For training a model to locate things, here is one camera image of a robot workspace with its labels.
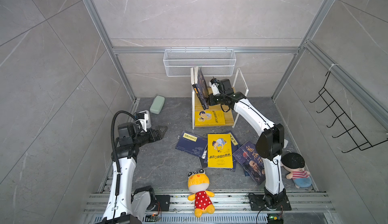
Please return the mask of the yellow cartoon book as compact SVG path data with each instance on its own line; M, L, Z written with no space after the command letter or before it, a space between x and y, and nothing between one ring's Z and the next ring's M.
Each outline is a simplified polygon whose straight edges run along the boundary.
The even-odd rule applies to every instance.
M208 167L233 168L230 134L208 134Z

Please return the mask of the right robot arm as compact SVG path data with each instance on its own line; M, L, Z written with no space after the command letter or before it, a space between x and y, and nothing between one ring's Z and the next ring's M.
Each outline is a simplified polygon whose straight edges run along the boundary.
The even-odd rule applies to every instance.
M263 159L265 170L264 202L268 209L274 210L287 199L282 180L281 159L285 146L285 128L275 124L260 113L241 92L234 92L230 80L211 79L212 94L209 104L226 105L241 115L258 134L256 151Z

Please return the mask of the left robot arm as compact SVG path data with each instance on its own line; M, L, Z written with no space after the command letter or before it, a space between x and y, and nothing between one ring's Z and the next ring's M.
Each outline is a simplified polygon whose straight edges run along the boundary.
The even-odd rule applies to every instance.
M152 186L133 191L132 182L140 147L162 140L166 131L166 126L151 127L147 110L114 114L110 128L113 181L101 224L140 224L147 211L161 211Z

